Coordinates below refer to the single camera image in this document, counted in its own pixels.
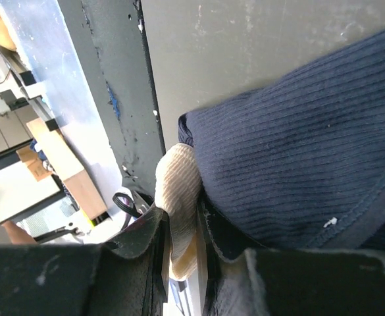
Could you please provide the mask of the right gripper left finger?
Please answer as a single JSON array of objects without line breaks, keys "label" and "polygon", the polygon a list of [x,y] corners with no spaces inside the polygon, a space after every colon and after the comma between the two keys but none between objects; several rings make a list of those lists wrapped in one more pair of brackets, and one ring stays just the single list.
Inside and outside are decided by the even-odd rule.
[{"label": "right gripper left finger", "polygon": [[102,244],[0,244],[0,315],[161,315],[168,217],[152,207]]}]

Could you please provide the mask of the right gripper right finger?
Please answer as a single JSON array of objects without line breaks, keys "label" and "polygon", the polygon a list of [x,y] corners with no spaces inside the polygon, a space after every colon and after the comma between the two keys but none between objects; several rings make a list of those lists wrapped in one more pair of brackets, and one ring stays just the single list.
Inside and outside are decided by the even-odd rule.
[{"label": "right gripper right finger", "polygon": [[385,315],[385,253],[273,250],[201,198],[198,273],[204,315]]}]

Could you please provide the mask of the navy underwear with cream waistband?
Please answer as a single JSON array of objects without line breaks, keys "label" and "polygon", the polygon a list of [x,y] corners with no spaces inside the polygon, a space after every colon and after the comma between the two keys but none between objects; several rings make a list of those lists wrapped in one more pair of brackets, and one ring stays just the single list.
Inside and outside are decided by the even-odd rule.
[{"label": "navy underwear with cream waistband", "polygon": [[229,251],[385,251],[385,30],[183,114],[155,177],[176,280],[197,267],[200,194]]}]

